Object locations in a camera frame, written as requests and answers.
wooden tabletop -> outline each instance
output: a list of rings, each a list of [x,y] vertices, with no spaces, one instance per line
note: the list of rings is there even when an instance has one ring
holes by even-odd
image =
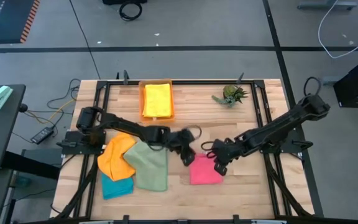
[[[81,108],[92,106],[96,88],[96,80],[82,81],[78,92],[71,130]],[[265,80],[272,118],[288,111],[281,81]],[[248,85],[242,86],[250,92]],[[174,85],[176,120],[170,127],[181,129],[189,124],[200,125],[202,136],[191,144],[196,152],[201,152],[200,145],[216,138],[233,138],[238,134],[256,128],[256,115],[252,96],[244,99],[231,109],[215,103],[211,95],[221,96],[223,85]],[[100,107],[103,102],[104,90],[101,93]],[[258,99],[263,108],[262,97],[258,90]],[[139,122],[139,91],[138,86],[112,86],[110,89],[108,113],[114,113],[133,122]],[[108,142],[117,131],[108,131]],[[301,161],[291,155],[283,154],[282,166],[287,187],[304,209],[313,213],[310,194]],[[61,171],[56,189],[53,207],[62,210],[69,202],[78,187],[83,156],[76,156]],[[137,189],[134,193],[111,200],[103,200],[100,171],[94,192],[91,214],[92,220],[122,220],[129,215],[131,220],[160,219],[232,219],[234,214],[241,219],[273,218],[267,175],[262,155],[254,153],[242,157],[227,167],[224,182],[219,185],[190,185],[189,170],[176,153],[168,153],[168,190],[151,192]],[[281,193],[276,187],[283,214]],[[88,191],[83,195],[80,215],[85,214]]]

light green cloth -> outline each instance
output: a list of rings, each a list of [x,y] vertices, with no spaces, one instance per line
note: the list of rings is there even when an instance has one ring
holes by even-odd
[[[124,159],[136,170],[136,187],[152,191],[167,190],[167,149],[153,151],[146,143],[140,141],[124,154]]]

cloth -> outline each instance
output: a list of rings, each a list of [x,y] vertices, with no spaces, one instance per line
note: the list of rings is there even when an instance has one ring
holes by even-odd
[[[170,84],[146,85],[144,88],[143,116],[147,118],[169,118],[171,110]]]
[[[117,181],[135,174],[123,158],[123,154],[136,143],[135,139],[126,133],[119,133],[112,138],[102,155],[98,157],[98,166],[102,173]]]
[[[152,191],[168,189],[167,149],[153,151],[144,142],[136,143],[124,159],[136,169],[135,186]]]
[[[223,177],[214,170],[214,159],[197,154],[190,164],[190,184],[220,184]]]
[[[131,177],[112,181],[106,174],[102,173],[101,175],[103,199],[109,200],[111,198],[133,193],[134,181]]]

small potted plant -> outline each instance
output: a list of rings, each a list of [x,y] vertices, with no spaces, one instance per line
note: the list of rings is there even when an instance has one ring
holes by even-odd
[[[232,108],[236,102],[241,102],[241,99],[247,98],[248,92],[244,91],[241,87],[235,85],[227,85],[223,88],[223,99],[216,96],[212,96],[212,99],[219,104],[227,105],[228,108]]]

pink cloth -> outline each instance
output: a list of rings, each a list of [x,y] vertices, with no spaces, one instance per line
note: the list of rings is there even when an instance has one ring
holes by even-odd
[[[197,154],[190,164],[190,184],[220,184],[223,177],[214,170],[214,159]]]

